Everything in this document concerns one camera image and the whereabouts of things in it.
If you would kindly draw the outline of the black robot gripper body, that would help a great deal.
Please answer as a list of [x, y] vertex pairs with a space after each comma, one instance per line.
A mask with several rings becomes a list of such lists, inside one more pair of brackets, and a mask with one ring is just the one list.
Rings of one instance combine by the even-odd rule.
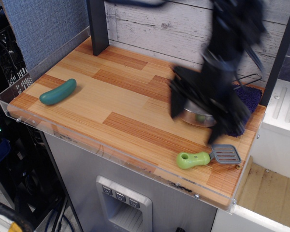
[[240, 100], [232, 87], [232, 80], [241, 60], [241, 54], [224, 57], [212, 52], [204, 52], [203, 66], [200, 72], [174, 65], [174, 78], [171, 81], [181, 81], [188, 86], [189, 100], [199, 105], [209, 114], [212, 110], [225, 112], [238, 110], [244, 114], [244, 120], [251, 113]]

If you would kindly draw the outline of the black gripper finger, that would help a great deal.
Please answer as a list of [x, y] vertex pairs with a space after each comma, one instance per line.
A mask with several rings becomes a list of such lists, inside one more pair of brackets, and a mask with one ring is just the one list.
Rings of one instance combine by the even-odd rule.
[[219, 109], [212, 110], [212, 116], [214, 117], [216, 124], [212, 127], [212, 132], [207, 140], [208, 145], [214, 144], [214, 142], [222, 135], [231, 133], [241, 133], [244, 131], [244, 114], [235, 110], [225, 112]]
[[170, 96], [170, 114], [171, 118], [175, 119], [180, 116], [189, 100], [188, 86], [181, 81], [171, 81], [171, 96]]

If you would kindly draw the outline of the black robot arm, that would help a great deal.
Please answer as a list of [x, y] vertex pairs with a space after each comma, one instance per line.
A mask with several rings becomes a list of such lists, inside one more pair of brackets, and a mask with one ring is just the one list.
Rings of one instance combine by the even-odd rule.
[[213, 144], [228, 132], [242, 133], [250, 118], [250, 110], [233, 90], [243, 53], [247, 53], [262, 70], [263, 65], [252, 50], [265, 32], [263, 1], [213, 1], [212, 32], [209, 45], [203, 51], [203, 66], [195, 72], [174, 66], [170, 81], [170, 115], [183, 114], [185, 104], [192, 101], [213, 116], [215, 125], [208, 138]]

